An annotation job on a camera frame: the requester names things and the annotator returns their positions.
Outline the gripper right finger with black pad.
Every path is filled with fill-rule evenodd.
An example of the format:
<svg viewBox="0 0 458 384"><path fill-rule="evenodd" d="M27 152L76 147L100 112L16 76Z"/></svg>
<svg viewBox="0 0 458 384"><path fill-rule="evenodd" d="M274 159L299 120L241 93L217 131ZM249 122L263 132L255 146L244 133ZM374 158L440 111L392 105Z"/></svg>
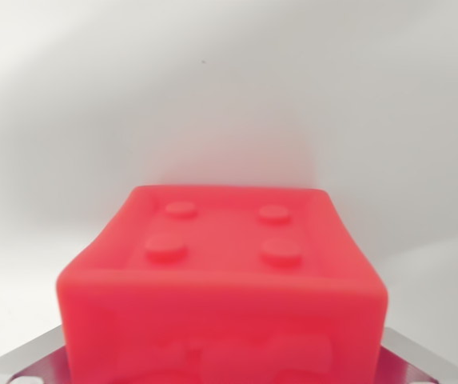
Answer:
<svg viewBox="0 0 458 384"><path fill-rule="evenodd" d="M458 366L386 327L377 365L377 382L458 383Z"/></svg>

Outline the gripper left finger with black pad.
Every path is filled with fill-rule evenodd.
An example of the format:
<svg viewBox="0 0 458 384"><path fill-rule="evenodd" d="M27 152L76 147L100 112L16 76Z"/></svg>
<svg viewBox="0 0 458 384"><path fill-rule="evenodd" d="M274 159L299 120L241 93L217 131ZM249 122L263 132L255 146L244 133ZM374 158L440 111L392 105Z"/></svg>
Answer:
<svg viewBox="0 0 458 384"><path fill-rule="evenodd" d="M70 383L62 327L0 356L0 383Z"/></svg>

